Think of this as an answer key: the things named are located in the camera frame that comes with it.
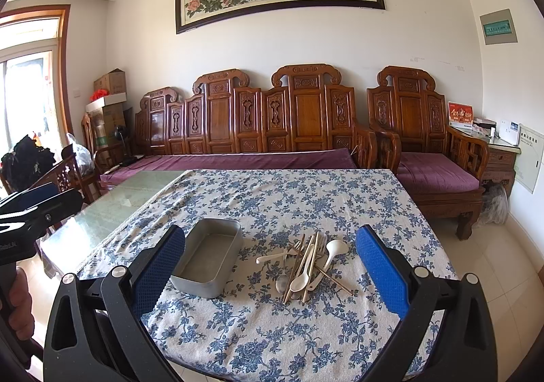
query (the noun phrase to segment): black picture frame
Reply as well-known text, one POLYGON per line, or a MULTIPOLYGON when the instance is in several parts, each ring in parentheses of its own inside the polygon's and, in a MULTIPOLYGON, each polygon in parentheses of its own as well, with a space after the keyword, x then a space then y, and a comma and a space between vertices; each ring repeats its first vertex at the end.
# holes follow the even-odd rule
POLYGON ((210 24, 212 22, 221 21, 228 18, 238 17, 256 12, 265 12, 275 9, 290 9, 292 7, 308 7, 308 6, 352 6, 352 7, 367 7, 371 9, 385 10, 384 0, 290 0, 268 3, 263 5, 247 6, 238 10, 218 13, 213 17, 203 18, 193 21, 189 24, 182 24, 182 6, 181 0, 176 0, 176 33, 182 33, 197 27, 210 24))

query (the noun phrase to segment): wooden door frame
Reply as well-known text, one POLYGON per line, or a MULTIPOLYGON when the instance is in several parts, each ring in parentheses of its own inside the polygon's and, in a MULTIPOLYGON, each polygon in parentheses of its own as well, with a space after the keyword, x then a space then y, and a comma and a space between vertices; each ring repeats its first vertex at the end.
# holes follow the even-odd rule
POLYGON ((59 18, 58 30, 58 73, 59 85, 61 92, 61 116, 63 118, 63 126, 68 133, 73 134, 72 118, 70 115, 70 106, 68 104, 68 85, 66 82, 66 40, 68 35, 68 18, 70 16, 70 5, 43 5, 30 6, 12 11, 0 13, 0 27, 14 22, 36 20, 40 18, 59 18))

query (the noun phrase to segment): hand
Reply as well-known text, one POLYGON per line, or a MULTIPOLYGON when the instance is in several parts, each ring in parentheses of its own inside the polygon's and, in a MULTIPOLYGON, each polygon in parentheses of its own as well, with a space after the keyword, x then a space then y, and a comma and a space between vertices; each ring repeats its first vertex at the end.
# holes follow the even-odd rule
POLYGON ((26 341, 34 334, 34 316, 32 316, 32 296, 28 292, 28 281, 24 270, 17 267, 17 275, 8 295, 14 310, 9 317, 9 325, 20 341, 26 341))

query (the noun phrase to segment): wall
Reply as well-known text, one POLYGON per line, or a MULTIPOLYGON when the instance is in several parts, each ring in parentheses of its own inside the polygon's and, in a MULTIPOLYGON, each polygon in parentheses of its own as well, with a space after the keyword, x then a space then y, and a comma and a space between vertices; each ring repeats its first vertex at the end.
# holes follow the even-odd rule
POLYGON ((108 67, 127 72, 135 111, 145 92, 179 87, 226 68, 270 87, 287 64, 326 62, 357 89, 357 115, 368 121, 364 90, 387 65, 418 67, 447 99, 481 112, 481 61, 469 0, 385 0, 385 11, 308 7, 263 12, 175 33, 175 0, 116 0, 108 9, 108 67))
MULTIPOLYGON (((544 20, 533 0, 471 0, 478 24, 483 73, 483 114, 500 121, 520 122, 544 133, 544 88, 538 70, 544 56, 544 20), (510 9, 518 43, 486 46, 480 15, 510 9)), ((537 270, 544 264, 544 178, 533 194, 515 183, 510 197, 513 229, 537 270)))
POLYGON ((4 11, 27 6, 69 4, 66 41, 66 83, 75 138, 83 143, 81 119, 93 92, 93 81, 106 69, 105 31, 108 2, 104 0, 16 0, 4 11))

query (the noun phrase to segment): purple seat cushion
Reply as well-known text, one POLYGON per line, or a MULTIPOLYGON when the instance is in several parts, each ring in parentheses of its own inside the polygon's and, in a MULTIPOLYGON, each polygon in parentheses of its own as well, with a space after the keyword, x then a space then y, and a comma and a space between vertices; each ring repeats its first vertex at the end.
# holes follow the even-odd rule
POLYGON ((357 168, 346 148, 322 152, 238 153, 225 155, 167 155, 140 159, 130 167, 121 167, 100 175, 102 183, 119 185, 142 170, 217 170, 357 168))
POLYGON ((478 179, 441 153, 402 152, 396 177, 408 193, 460 193, 480 187, 478 179))

